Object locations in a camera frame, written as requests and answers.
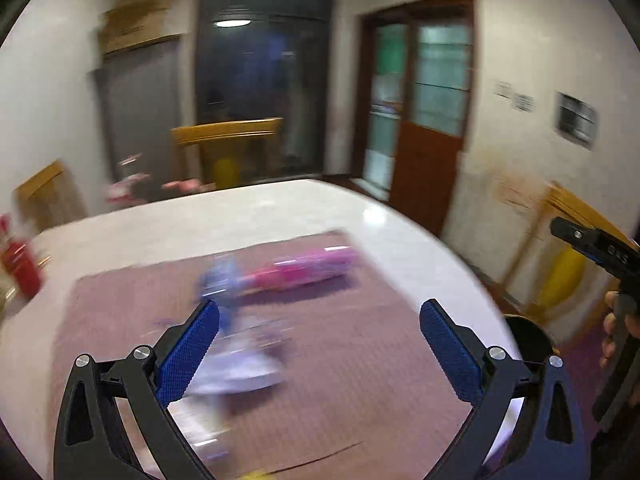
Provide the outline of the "white paper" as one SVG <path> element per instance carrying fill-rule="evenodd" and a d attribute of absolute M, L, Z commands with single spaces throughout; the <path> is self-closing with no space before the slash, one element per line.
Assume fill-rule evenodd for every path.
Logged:
<path fill-rule="evenodd" d="M 279 385 L 291 335 L 291 324 L 282 318 L 238 318 L 230 333 L 215 338 L 186 395 L 223 396 Z"/>

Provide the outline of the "black round trash bin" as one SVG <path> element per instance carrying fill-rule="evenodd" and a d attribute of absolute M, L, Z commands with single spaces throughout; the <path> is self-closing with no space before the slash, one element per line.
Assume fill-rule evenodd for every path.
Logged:
<path fill-rule="evenodd" d="M 542 363 L 554 354 L 551 339 L 532 320 L 515 314 L 505 314 L 503 317 L 523 361 Z"/>

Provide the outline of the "wooden chair holding bin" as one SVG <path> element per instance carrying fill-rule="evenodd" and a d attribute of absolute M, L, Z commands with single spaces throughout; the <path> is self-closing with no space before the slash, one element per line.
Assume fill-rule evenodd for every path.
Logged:
<path fill-rule="evenodd" d="M 498 284 L 490 289 L 491 297 L 504 313 L 519 314 L 544 327 L 563 315 L 576 310 L 587 290 L 587 282 L 596 275 L 596 265 L 584 255 L 556 237 L 551 237 L 536 263 L 533 284 L 524 304 L 508 298 L 509 287 L 521 266 L 541 240 L 541 232 L 559 217 L 586 228 L 599 228 L 614 235 L 625 245 L 636 249 L 638 244 L 626 236 L 602 214 L 583 202 L 559 183 L 551 182 L 536 209 L 527 234 Z"/>

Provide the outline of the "clear bottle yellow label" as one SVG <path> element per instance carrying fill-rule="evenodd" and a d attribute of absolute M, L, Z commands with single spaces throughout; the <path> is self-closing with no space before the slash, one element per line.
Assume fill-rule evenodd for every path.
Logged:
<path fill-rule="evenodd" d="M 267 471 L 254 470 L 247 474 L 242 474 L 242 476 L 239 476 L 238 480 L 276 480 L 276 476 Z"/>

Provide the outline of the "red striped placemat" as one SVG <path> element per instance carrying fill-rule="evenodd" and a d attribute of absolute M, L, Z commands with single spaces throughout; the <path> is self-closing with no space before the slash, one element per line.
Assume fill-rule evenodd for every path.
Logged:
<path fill-rule="evenodd" d="M 119 359 L 154 344 L 192 312 L 209 265 L 196 257 L 78 280 L 52 349 L 50 424 L 76 356 Z M 418 314 L 367 259 L 342 278 L 246 295 L 239 318 L 280 382 L 170 406 L 218 478 L 420 479 L 469 414 Z"/>

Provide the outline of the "red ceramic liquor bottle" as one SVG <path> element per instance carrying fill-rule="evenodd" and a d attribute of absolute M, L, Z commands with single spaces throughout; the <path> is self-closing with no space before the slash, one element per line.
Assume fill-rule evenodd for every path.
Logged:
<path fill-rule="evenodd" d="M 13 233 L 9 214 L 1 216 L 1 262 L 26 300 L 40 292 L 42 278 L 36 258 L 26 240 Z"/>

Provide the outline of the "blue white drink bottle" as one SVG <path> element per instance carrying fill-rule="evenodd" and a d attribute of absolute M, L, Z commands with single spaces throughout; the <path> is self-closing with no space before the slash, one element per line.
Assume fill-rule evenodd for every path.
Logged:
<path fill-rule="evenodd" d="M 198 294 L 201 300 L 212 300 L 220 312 L 220 330 L 224 335 L 234 333 L 241 292 L 241 272 L 236 259 L 230 255 L 213 258 L 201 275 Z"/>

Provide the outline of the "pink child bicycle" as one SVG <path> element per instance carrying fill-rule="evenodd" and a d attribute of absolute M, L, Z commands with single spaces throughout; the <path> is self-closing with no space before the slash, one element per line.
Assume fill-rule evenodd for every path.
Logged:
<path fill-rule="evenodd" d="M 142 154 L 133 154 L 116 164 L 116 181 L 108 184 L 104 200 L 118 209 L 125 209 L 163 200 L 164 198 L 213 192 L 215 183 L 198 179 L 171 180 L 158 183 L 141 167 Z"/>

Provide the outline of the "pink drink bottle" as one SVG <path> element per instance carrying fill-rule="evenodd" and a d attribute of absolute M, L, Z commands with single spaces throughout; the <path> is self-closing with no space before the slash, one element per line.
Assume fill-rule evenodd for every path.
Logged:
<path fill-rule="evenodd" d="M 346 275 L 358 261 L 350 246 L 329 246 L 288 257 L 250 271 L 240 278 L 243 290 L 288 289 Z"/>

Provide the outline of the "wooden chair far side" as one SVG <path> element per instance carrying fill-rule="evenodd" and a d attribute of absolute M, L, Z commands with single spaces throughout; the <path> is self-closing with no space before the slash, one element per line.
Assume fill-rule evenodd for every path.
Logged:
<path fill-rule="evenodd" d="M 218 191 L 279 177 L 282 122 L 270 117 L 173 128 L 177 179 Z"/>

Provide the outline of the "grey refrigerator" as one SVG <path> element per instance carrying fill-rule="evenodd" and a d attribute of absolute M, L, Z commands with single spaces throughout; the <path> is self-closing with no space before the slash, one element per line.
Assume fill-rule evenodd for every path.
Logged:
<path fill-rule="evenodd" d="M 172 176 L 171 130 L 181 122 L 180 37 L 171 35 L 104 56 L 93 72 L 106 156 L 118 163 L 140 154 L 141 170 L 161 185 Z"/>

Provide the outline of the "red wooden kitchen door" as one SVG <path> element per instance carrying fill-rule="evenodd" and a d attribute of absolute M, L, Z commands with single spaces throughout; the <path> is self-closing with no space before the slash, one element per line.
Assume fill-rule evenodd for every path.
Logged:
<path fill-rule="evenodd" d="M 474 73 L 472 4 L 436 6 L 410 18 L 388 204 L 437 237 L 442 235 L 454 195 Z"/>

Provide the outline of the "Galanz cardboard box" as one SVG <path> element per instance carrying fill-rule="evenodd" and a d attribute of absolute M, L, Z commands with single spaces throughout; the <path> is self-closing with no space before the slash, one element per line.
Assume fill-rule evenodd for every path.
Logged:
<path fill-rule="evenodd" d="M 96 33 L 103 55 L 160 38 L 171 0 L 117 0 Z"/>

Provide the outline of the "dark glass sliding door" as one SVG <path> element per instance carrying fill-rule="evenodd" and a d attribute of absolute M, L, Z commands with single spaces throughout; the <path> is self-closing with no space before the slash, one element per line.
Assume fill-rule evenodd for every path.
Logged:
<path fill-rule="evenodd" d="M 282 118 L 279 174 L 320 174 L 334 0 L 198 0 L 198 124 Z"/>

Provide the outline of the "wooden chair at wall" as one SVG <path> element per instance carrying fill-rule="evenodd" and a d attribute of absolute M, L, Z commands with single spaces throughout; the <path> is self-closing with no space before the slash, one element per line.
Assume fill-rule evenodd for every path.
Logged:
<path fill-rule="evenodd" d="M 14 190 L 18 211 L 36 233 L 88 217 L 70 170 L 51 162 Z"/>

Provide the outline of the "black wall intercom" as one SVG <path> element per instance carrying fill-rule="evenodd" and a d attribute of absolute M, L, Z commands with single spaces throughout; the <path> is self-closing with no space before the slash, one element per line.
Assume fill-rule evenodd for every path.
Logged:
<path fill-rule="evenodd" d="M 584 101 L 559 92 L 554 126 L 565 140 L 591 150 L 597 137 L 598 113 Z"/>

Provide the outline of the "wall socket panel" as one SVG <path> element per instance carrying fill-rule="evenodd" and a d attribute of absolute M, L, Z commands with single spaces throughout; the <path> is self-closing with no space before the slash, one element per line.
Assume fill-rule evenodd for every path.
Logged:
<path fill-rule="evenodd" d="M 513 107 L 520 112 L 530 113 L 534 109 L 534 99 L 523 93 L 515 93 L 513 97 Z"/>

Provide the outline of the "white wall switch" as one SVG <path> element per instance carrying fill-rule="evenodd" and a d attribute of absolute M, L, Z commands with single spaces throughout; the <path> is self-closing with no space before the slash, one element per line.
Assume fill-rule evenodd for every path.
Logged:
<path fill-rule="evenodd" d="M 502 98 L 510 100 L 513 96 L 513 87 L 508 82 L 497 81 L 494 93 L 496 96 L 501 96 Z"/>

